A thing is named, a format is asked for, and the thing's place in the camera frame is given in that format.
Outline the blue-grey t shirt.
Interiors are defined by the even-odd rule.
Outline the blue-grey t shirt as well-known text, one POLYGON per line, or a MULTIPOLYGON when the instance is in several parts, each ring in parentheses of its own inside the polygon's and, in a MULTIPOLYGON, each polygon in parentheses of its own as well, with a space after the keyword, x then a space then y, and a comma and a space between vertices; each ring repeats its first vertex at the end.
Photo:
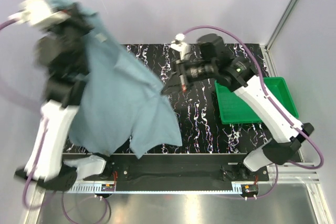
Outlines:
POLYGON ((84 6, 79 12, 93 30, 84 37, 90 72, 69 129, 70 142, 104 155, 129 142, 137 157, 158 145, 181 146, 177 117, 161 95, 161 79, 119 44, 97 12, 84 6))

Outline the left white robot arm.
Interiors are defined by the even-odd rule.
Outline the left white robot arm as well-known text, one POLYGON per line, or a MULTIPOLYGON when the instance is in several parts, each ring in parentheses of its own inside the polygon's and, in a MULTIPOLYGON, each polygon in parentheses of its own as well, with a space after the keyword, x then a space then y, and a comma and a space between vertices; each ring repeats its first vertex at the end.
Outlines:
POLYGON ((36 51, 37 63, 47 68, 48 80, 32 154, 24 167, 16 169, 15 176, 32 180, 45 190, 61 192, 90 176, 107 180, 113 175, 113 167, 102 156, 77 162, 65 162, 62 157, 90 72, 84 37, 93 27, 80 13, 78 3, 47 7, 34 24, 47 32, 37 42, 36 51))

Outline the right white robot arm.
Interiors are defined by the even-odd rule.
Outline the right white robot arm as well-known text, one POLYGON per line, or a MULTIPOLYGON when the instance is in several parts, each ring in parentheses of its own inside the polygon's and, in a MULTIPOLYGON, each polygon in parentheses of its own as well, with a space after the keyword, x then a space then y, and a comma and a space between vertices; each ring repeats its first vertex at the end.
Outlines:
POLYGON ((245 156, 238 167, 239 176, 250 180, 257 171, 270 164, 282 165, 291 160, 314 128, 293 117, 265 86, 262 75, 245 57, 230 55, 221 36, 207 34, 197 41, 201 60, 190 61, 190 45, 183 34, 177 34, 170 48, 179 59, 173 62, 172 73, 162 95, 186 92, 196 81, 215 79, 243 100, 262 120, 272 139, 245 156))

